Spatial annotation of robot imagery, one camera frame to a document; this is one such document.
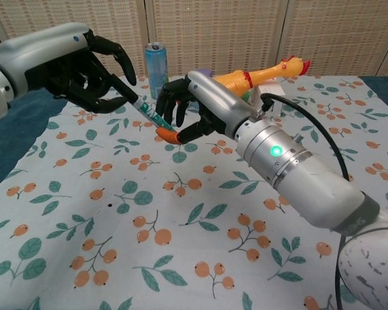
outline green pen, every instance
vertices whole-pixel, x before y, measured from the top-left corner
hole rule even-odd
[[[140,96],[138,99],[132,103],[132,106],[138,110],[146,119],[152,121],[156,127],[164,127],[170,131],[175,131],[175,129],[164,119],[159,116],[153,108],[151,108]]]

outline energy drink can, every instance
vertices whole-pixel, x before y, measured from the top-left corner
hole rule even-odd
[[[149,90],[151,97],[157,99],[162,86],[168,82],[167,50],[163,43],[152,42],[145,46]]]

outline table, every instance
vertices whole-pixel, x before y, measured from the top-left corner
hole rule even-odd
[[[282,86],[388,210],[388,107],[357,77]],[[136,90],[148,96],[147,80]],[[273,121],[338,171],[302,115],[285,107]],[[68,103],[0,184],[0,307],[335,309],[339,236],[311,227],[234,150],[218,134],[168,145],[127,105],[95,115]],[[345,309],[366,309],[341,288]]]

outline yellow rubber chicken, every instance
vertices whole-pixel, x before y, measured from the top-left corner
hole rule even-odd
[[[263,84],[268,79],[277,78],[278,76],[286,78],[301,76],[307,72],[309,67],[310,60],[303,61],[301,58],[291,56],[289,59],[282,59],[278,65],[271,68],[253,72],[236,70],[229,74],[215,76],[214,79],[241,97],[248,90]]]

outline gray robotic arm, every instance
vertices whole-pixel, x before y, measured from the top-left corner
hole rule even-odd
[[[67,23],[1,43],[0,118],[9,102],[40,88],[97,113],[112,112],[127,101],[134,102],[138,96],[110,74],[93,52],[114,56],[128,82],[136,84],[125,50],[118,43],[95,36],[83,23]],[[111,87],[122,97],[100,99]]]
[[[235,140],[237,153],[310,224],[350,237],[338,257],[341,277],[362,303],[388,309],[388,214],[305,149],[298,137],[259,119],[241,98],[200,72],[164,85],[157,112],[169,121],[179,101],[181,125],[189,100],[199,102],[201,120],[179,133],[157,133],[169,143],[187,143],[213,130]]]

